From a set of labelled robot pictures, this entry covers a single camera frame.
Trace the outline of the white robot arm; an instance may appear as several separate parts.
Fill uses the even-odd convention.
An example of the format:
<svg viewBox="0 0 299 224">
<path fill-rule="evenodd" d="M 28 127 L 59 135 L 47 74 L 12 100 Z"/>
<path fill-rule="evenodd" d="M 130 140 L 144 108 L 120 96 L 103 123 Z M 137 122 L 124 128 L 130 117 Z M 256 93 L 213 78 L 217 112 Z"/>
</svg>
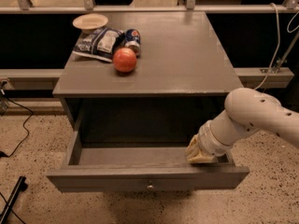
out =
<svg viewBox="0 0 299 224">
<path fill-rule="evenodd" d="M 240 139 L 265 130 L 299 147 L 299 114 L 265 93 L 240 88 L 225 98 L 224 110 L 202 125 L 189 143 L 189 163 L 216 162 Z"/>
</svg>

